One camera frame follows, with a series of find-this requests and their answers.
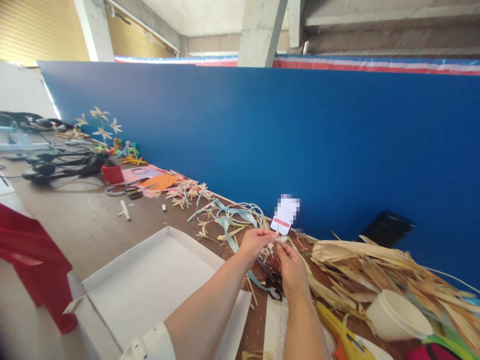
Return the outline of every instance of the white chalk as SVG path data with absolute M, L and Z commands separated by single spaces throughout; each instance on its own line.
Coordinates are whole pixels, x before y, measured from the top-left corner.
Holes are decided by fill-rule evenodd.
M 121 208 L 123 209 L 123 213 L 125 214 L 126 220 L 127 221 L 132 220 L 132 218 L 130 217 L 130 214 L 129 214 L 129 209 L 127 208 L 127 205 L 125 204 L 125 201 L 120 200 L 120 205 L 121 205 Z

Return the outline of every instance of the white tray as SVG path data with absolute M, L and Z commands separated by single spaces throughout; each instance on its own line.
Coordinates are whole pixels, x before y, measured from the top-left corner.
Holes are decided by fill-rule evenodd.
M 118 359 L 223 263 L 190 236 L 167 226 L 86 279 L 82 284 L 87 294 L 67 310 L 77 315 L 102 359 Z M 235 359 L 251 296 L 240 291 L 215 359 Z

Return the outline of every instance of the orange paper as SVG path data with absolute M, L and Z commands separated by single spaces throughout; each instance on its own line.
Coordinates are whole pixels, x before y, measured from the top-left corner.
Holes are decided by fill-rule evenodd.
M 149 178 L 148 180 L 141 183 L 143 187 L 149 187 L 150 185 L 155 185 L 149 188 L 148 190 L 165 190 L 166 188 L 171 187 L 179 178 L 169 174 L 157 175 Z

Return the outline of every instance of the forearm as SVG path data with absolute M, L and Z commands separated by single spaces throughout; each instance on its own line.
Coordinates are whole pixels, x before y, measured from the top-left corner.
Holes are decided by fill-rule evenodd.
M 166 319 L 177 360 L 213 356 L 251 264 L 235 254 Z
M 310 296 L 288 300 L 283 358 L 329 359 L 319 316 Z

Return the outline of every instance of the red thread spool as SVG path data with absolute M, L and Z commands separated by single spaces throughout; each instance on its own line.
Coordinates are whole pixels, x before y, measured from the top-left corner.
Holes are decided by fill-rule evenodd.
M 101 167 L 103 179 L 108 184 L 118 184 L 124 181 L 124 175 L 120 165 L 114 163 L 107 163 Z

